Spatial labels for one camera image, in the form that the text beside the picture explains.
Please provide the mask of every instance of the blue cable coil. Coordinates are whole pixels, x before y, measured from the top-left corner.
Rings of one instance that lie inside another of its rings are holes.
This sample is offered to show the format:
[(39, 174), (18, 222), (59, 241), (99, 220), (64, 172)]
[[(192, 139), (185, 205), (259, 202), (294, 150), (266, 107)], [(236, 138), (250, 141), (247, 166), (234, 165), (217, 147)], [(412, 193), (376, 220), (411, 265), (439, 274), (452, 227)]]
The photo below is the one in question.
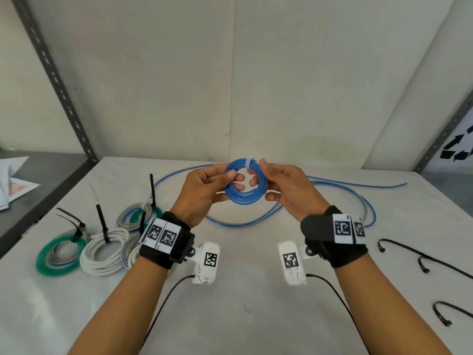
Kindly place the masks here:
[[(264, 192), (266, 192), (266, 187), (268, 186), (268, 180), (261, 171), (260, 166), (258, 166), (258, 163), (255, 162), (255, 160), (251, 160), (249, 163), (249, 169), (252, 169), (256, 172), (260, 182), (257, 188), (253, 188), (249, 192), (241, 192), (237, 190), (233, 182), (227, 185), (225, 187), (225, 193), (227, 193), (230, 200), (236, 204), (248, 205), (257, 202), (264, 195)], [(245, 167), (246, 159), (240, 158), (231, 162), (227, 169), (225, 169), (225, 172), (231, 171), (233, 169), (238, 172), (240, 169)]]
[[(157, 186), (160, 185), (163, 181), (165, 181), (169, 177), (172, 177), (172, 176), (174, 176), (178, 173), (186, 172), (186, 171), (190, 171), (190, 170), (198, 169), (198, 168), (205, 168), (205, 167), (209, 167), (209, 166), (213, 166), (213, 164), (212, 163), (202, 164), (202, 165), (199, 165), (199, 166), (188, 167), (188, 168), (180, 169), (176, 172), (172, 172), (172, 173), (162, 177), (161, 179), (159, 179), (155, 183), (154, 187), (156, 189)], [(358, 192), (354, 191), (353, 189), (348, 188), (347, 185), (351, 185), (351, 186), (354, 186), (354, 187), (375, 188), (375, 189), (393, 189), (393, 188), (402, 187), (403, 185), (407, 185), (407, 183), (402, 183), (402, 184), (398, 184), (398, 185), (366, 185), (366, 184), (357, 184), (357, 183), (336, 181), (336, 180), (332, 180), (332, 179), (319, 178), (319, 177), (314, 177), (314, 176), (307, 176), (307, 178), (309, 178), (311, 180), (313, 185), (328, 185), (328, 186), (332, 186), (332, 187), (337, 187), (337, 188), (346, 190), (346, 191), (352, 193), (354, 196), (356, 196), (358, 198), (358, 200), (361, 202), (361, 204), (363, 205), (364, 215), (363, 215), (362, 220), (363, 220), (363, 225), (366, 228), (371, 227), (373, 224), (376, 223), (377, 216), (376, 216), (375, 209), (373, 208), (371, 203), (365, 197), (363, 197), (362, 195), (360, 195)], [(269, 209), (268, 212), (263, 214), (261, 217), (255, 219), (255, 220), (246, 222), (246, 223), (228, 223), (228, 222), (224, 222), (224, 221), (221, 221), (221, 220), (214, 219), (210, 216), (206, 216), (206, 218), (208, 220), (210, 220), (211, 222), (213, 222), (215, 224), (218, 224), (218, 225), (221, 225), (223, 227), (242, 228), (242, 227), (248, 227), (248, 226), (251, 226), (251, 225), (255, 225), (255, 224), (259, 223), (260, 221), (268, 219), (270, 216), (272, 216), (275, 213), (279, 212), (282, 208), (283, 208), (283, 206), (281, 204), (276, 203), (271, 209)], [(370, 211), (373, 213), (373, 219), (371, 220), (371, 222), (369, 224), (365, 224), (365, 221), (366, 221)]]

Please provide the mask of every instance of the black cord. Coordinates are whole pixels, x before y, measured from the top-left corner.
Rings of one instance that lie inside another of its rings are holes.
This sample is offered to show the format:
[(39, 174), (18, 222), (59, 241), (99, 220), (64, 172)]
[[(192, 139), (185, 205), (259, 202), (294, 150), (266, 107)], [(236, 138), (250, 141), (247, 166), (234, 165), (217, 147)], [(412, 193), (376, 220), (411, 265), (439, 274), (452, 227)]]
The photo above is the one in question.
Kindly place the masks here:
[(189, 279), (189, 278), (195, 278), (195, 274), (187, 275), (187, 276), (185, 276), (184, 278), (182, 278), (181, 280), (179, 280), (179, 281), (173, 286), (173, 288), (171, 289), (171, 291), (168, 293), (168, 296), (164, 299), (163, 303), (161, 304), (161, 307), (159, 308), (159, 310), (158, 310), (158, 312), (157, 312), (157, 314), (156, 314), (156, 317), (154, 318), (153, 322), (151, 323), (150, 329), (148, 330), (148, 332), (147, 332), (147, 334), (146, 334), (146, 336), (145, 336), (145, 340), (143, 341), (143, 345), (141, 345), (141, 348), (143, 348), (143, 346), (145, 345), (146, 339), (148, 339), (148, 336), (150, 336), (151, 330), (153, 329), (154, 324), (156, 323), (157, 317), (160, 315), (161, 310), (163, 310), (163, 307), (164, 307), (164, 305), (166, 304), (166, 302), (168, 301), (169, 296), (171, 295), (171, 293), (174, 291), (174, 289), (176, 288), (176, 286), (178, 286), (180, 283), (182, 283), (182, 281), (184, 281), (184, 280), (186, 280), (186, 279)]
[(456, 272), (458, 272), (458, 273), (460, 273), (460, 274), (462, 274), (462, 275), (464, 275), (464, 276), (467, 276), (467, 277), (470, 278), (470, 279), (473, 279), (473, 275), (468, 274), (467, 272), (464, 272), (463, 270), (460, 270), (460, 269), (454, 267), (453, 265), (450, 265), (449, 263), (446, 263), (446, 262), (443, 262), (443, 261), (441, 261), (441, 260), (435, 259), (434, 257), (432, 257), (432, 256), (430, 256), (430, 255), (427, 255), (427, 254), (425, 254), (425, 253), (423, 253), (423, 252), (421, 252), (421, 251), (418, 251), (418, 250), (416, 250), (416, 249), (414, 249), (414, 248), (408, 247), (407, 245), (398, 243), (397, 241), (394, 241), (394, 240), (391, 240), (391, 239), (382, 238), (382, 239), (380, 239), (380, 240), (378, 241), (378, 249), (379, 249), (379, 251), (380, 251), (381, 253), (384, 253), (384, 252), (386, 251), (386, 249), (384, 249), (384, 248), (381, 246), (381, 244), (380, 244), (380, 242), (382, 242), (382, 241), (385, 241), (385, 242), (388, 242), (388, 243), (393, 243), (393, 244), (395, 244), (395, 245), (397, 245), (397, 246), (400, 246), (400, 247), (402, 247), (402, 248), (404, 248), (404, 249), (410, 250), (410, 251), (413, 252), (413, 253), (419, 254), (420, 257), (419, 257), (419, 259), (417, 259), (417, 262), (419, 263), (419, 266), (421, 267), (421, 269), (422, 269), (422, 271), (423, 271), (424, 273), (430, 272), (430, 269), (427, 269), (427, 268), (424, 267), (424, 265), (423, 265), (422, 262), (421, 262), (421, 259), (428, 259), (428, 260), (431, 260), (431, 261), (433, 261), (433, 262), (439, 263), (439, 264), (441, 264), (441, 265), (443, 265), (443, 266), (446, 266), (446, 267), (448, 267), (448, 268), (450, 268), (450, 269), (453, 269), (453, 270), (455, 270)]
[(337, 294), (338, 298), (340, 299), (341, 303), (343, 304), (343, 306), (345, 307), (345, 309), (347, 310), (348, 314), (350, 315), (350, 317), (352, 318), (352, 321), (353, 321), (353, 324), (355, 324), (355, 328), (357, 329), (358, 331), (358, 334), (359, 334), (359, 337), (361, 338), (361, 340), (363, 341), (363, 344), (365, 345), (365, 348), (366, 348), (366, 351), (370, 353), (370, 351), (368, 350), (368, 347), (366, 346), (366, 343), (365, 343), (365, 340), (363, 339), (363, 336), (361, 336), (361, 333), (358, 329), (358, 326), (356, 325), (356, 322), (355, 322), (355, 318), (353, 317), (352, 315), (352, 312), (350, 311), (350, 309), (348, 309), (348, 306), (347, 304), (345, 304), (345, 302), (343, 301), (343, 299), (341, 298), (340, 294), (337, 292), (337, 290), (334, 288), (334, 286), (332, 284), (330, 284), (330, 282), (325, 279), (325, 278), (322, 278), (321, 276), (319, 275), (315, 275), (315, 274), (306, 274), (305, 276), (309, 276), (309, 277), (313, 277), (313, 278), (319, 278), (321, 280), (323, 280), (324, 282), (326, 282), (331, 288), (332, 290), (335, 292), (335, 294)]
[(464, 313), (465, 315), (469, 316), (470, 318), (473, 319), (473, 314), (471, 314), (469, 311), (466, 311), (462, 308), (459, 308), (458, 306), (456, 305), (453, 305), (453, 304), (450, 304), (450, 303), (447, 303), (447, 302), (435, 302), (433, 305), (432, 305), (432, 309), (434, 310), (434, 313), (435, 315), (440, 319), (440, 321), (445, 325), (445, 326), (450, 326), (452, 325), (452, 322), (450, 320), (447, 320), (445, 319), (442, 314), (440, 314), (440, 312), (437, 310), (437, 304), (443, 304), (443, 305), (446, 305), (452, 309), (455, 309), (455, 310), (458, 310), (459, 312), (462, 312)]

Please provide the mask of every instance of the recycling symbol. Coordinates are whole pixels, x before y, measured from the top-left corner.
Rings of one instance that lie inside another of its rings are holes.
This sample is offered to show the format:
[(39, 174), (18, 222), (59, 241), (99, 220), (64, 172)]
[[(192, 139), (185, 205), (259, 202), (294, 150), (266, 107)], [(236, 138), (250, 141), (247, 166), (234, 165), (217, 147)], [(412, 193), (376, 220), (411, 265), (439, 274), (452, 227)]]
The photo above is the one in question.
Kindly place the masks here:
[(453, 146), (456, 146), (457, 144), (460, 144), (460, 142), (462, 141), (462, 139), (465, 137), (465, 135), (471, 135), (473, 137), (473, 125), (468, 128), (466, 130), (466, 133), (463, 133), (463, 134), (459, 134), (457, 136), (455, 136), (455, 138), (447, 143), (444, 148), (442, 149), (442, 153), (440, 154), (440, 158), (443, 159), (443, 160), (450, 160), (452, 159), (453, 157), (453, 161), (456, 161), (456, 160), (465, 160), (467, 159), (468, 157), (470, 157), (471, 155), (473, 155), (473, 148), (471, 150), (467, 150), (467, 149), (463, 149), (461, 151), (454, 151), (454, 150), (451, 150), (453, 148)]

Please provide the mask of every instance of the white cable tie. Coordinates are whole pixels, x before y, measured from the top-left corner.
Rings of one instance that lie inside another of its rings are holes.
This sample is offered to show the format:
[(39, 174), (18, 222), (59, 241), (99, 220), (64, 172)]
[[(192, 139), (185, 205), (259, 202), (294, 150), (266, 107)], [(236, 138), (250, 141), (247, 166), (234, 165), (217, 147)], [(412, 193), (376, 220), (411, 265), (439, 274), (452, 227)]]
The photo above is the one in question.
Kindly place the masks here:
[(249, 157), (246, 159), (246, 162), (245, 162), (245, 168), (246, 168), (246, 169), (249, 169), (249, 168), (250, 168), (250, 162), (251, 162), (252, 159), (253, 159), (253, 156), (249, 156)]

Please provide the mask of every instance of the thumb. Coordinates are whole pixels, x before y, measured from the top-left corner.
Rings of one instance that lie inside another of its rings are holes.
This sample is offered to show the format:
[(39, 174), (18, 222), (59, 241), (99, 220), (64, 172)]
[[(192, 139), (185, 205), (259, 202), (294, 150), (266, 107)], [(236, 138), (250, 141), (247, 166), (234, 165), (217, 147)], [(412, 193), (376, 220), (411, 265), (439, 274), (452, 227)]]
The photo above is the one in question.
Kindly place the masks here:
[(280, 185), (281, 182), (285, 181), (285, 176), (282, 174), (284, 166), (281, 164), (268, 163), (264, 158), (262, 158), (260, 160), (260, 169), (266, 178), (275, 182), (277, 185)]
[(209, 184), (210, 188), (214, 192), (218, 192), (222, 188), (225, 188), (227, 185), (229, 185), (235, 179), (236, 176), (237, 171), (235, 171), (234, 169), (228, 171), (227, 173), (223, 173), (217, 176), (217, 178)]

